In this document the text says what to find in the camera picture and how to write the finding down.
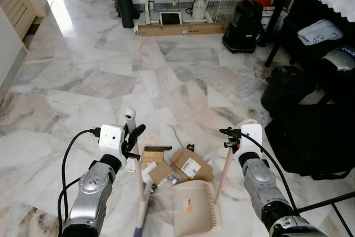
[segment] wooden door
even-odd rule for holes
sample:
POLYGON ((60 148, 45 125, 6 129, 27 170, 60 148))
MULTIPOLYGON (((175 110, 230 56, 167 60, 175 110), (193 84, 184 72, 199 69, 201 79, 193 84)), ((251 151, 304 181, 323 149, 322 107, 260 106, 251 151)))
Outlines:
POLYGON ((36 17, 29 0, 0 0, 0 7, 23 39, 36 17))

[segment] beige dustpan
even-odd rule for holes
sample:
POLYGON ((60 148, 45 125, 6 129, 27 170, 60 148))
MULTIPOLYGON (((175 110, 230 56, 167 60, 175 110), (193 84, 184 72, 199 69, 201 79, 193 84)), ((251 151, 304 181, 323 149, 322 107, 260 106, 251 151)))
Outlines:
POLYGON ((174 232, 176 237, 197 236, 222 227, 218 201, 232 157, 233 151, 230 148, 217 195, 213 184, 203 180, 191 180, 173 187, 174 232))

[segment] wooden stick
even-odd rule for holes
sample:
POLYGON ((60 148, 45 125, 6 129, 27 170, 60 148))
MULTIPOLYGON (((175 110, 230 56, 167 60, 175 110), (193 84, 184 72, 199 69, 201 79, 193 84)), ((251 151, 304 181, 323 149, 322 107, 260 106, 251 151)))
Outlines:
POLYGON ((228 155, 227 155, 226 163, 225 163, 224 168, 223 168, 222 178, 221 178, 221 181, 220 181, 220 186, 218 187, 218 191, 217 191, 217 195, 216 195, 216 199, 215 199, 215 204, 216 205, 218 205, 218 203, 219 203, 220 196, 221 196, 221 193, 222 193, 222 187, 224 185, 224 182, 226 181, 227 173, 228 173, 229 167, 231 166, 232 159, 233 159, 233 149, 230 148, 228 150, 228 155))

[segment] dustpan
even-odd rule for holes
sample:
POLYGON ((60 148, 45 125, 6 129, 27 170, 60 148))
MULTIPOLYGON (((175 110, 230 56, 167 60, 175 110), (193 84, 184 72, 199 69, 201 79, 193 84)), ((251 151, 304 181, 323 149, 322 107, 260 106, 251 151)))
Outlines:
POLYGON ((198 236, 222 227, 212 183, 191 180, 173 187, 176 237, 198 236))

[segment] cardboard piece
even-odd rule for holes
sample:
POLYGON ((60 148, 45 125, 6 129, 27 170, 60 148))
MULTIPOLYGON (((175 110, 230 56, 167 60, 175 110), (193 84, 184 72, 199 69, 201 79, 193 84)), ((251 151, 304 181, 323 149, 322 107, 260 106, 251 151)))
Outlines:
POLYGON ((164 160, 164 152, 143 151, 140 161, 142 163, 147 163, 147 164, 151 162, 155 162, 156 164, 159 164, 163 160, 164 160))
POLYGON ((204 162, 197 154, 188 149, 179 149, 174 153, 171 159, 171 167, 182 177, 182 181, 204 180, 212 182, 214 179, 212 167, 204 162))
POLYGON ((228 24, 201 23, 177 25, 138 25, 139 36, 189 36, 191 34, 225 33, 228 24))
POLYGON ((173 169, 165 161, 162 161, 149 172, 153 183, 159 185, 163 179, 173 173, 173 169))

